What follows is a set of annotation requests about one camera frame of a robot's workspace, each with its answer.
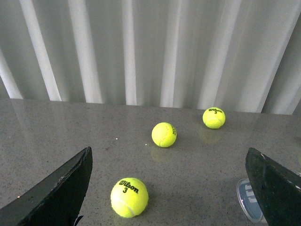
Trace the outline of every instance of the granite countertop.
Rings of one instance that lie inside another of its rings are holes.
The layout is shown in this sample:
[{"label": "granite countertop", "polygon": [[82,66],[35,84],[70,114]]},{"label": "granite countertop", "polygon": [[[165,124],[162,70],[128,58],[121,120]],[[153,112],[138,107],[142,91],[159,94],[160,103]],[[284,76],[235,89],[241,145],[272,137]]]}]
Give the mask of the granite countertop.
[{"label": "granite countertop", "polygon": [[[226,123],[206,128],[203,110],[0,99],[0,208],[90,146],[93,170],[79,226],[253,224],[236,195],[254,147],[301,171],[301,116],[226,111]],[[177,129],[169,148],[157,147],[152,128]],[[142,180],[150,200],[134,218],[119,217],[111,189],[126,177]]]}]

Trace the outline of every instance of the wilson logo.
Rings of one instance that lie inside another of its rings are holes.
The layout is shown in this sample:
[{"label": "wilson logo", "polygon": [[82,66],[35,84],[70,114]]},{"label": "wilson logo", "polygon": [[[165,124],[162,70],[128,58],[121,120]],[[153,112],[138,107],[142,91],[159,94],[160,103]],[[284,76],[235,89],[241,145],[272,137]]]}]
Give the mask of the wilson logo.
[{"label": "wilson logo", "polygon": [[175,135],[175,136],[177,136],[177,132],[175,131],[175,128],[172,126],[171,128],[173,128],[173,134]]},{"label": "wilson logo", "polygon": [[216,108],[209,108],[209,111],[210,111],[210,112],[211,112],[211,111],[215,111],[214,114],[217,114],[217,112],[222,113],[221,110],[218,110],[218,109],[216,109]]},{"label": "wilson logo", "polygon": [[139,189],[134,187],[134,186],[131,186],[131,182],[127,182],[126,180],[122,180],[119,182],[119,185],[123,185],[125,188],[124,190],[122,191],[123,193],[126,193],[128,189],[131,189],[133,190],[134,192],[136,192],[138,194],[139,192]]}]

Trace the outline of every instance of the white curtain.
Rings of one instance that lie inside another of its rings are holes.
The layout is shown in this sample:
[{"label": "white curtain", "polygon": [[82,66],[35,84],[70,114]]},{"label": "white curtain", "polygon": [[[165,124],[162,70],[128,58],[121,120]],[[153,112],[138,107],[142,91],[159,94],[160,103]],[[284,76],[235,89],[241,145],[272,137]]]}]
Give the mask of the white curtain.
[{"label": "white curtain", "polygon": [[301,0],[0,0],[0,97],[301,114]]}]

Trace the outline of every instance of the speckled stone surface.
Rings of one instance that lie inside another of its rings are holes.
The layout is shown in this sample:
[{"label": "speckled stone surface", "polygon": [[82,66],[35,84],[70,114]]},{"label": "speckled stone surface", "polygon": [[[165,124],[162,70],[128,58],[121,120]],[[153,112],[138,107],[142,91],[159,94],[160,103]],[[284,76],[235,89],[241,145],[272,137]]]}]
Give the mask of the speckled stone surface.
[{"label": "speckled stone surface", "polygon": [[[80,226],[246,226],[236,184],[254,147],[301,171],[301,117],[226,113],[218,130],[203,110],[0,99],[0,208],[87,146],[93,170]],[[157,147],[152,128],[166,121],[178,139]],[[132,219],[119,217],[110,193],[121,178],[142,180],[150,200]]]}]

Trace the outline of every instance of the yellow tennis ball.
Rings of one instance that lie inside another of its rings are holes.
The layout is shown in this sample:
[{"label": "yellow tennis ball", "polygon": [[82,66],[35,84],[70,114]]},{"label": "yellow tennis ball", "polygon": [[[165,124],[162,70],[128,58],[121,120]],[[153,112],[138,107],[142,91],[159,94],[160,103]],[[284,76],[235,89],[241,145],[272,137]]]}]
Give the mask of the yellow tennis ball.
[{"label": "yellow tennis ball", "polygon": [[148,200],[149,195],[144,183],[136,178],[121,179],[111,192],[112,207],[124,218],[141,214]]},{"label": "yellow tennis ball", "polygon": [[224,111],[217,107],[208,108],[203,114],[204,124],[211,129],[218,129],[226,121]]},{"label": "yellow tennis ball", "polygon": [[171,124],[161,122],[153,128],[151,137],[159,147],[169,147],[177,139],[177,132]]}]

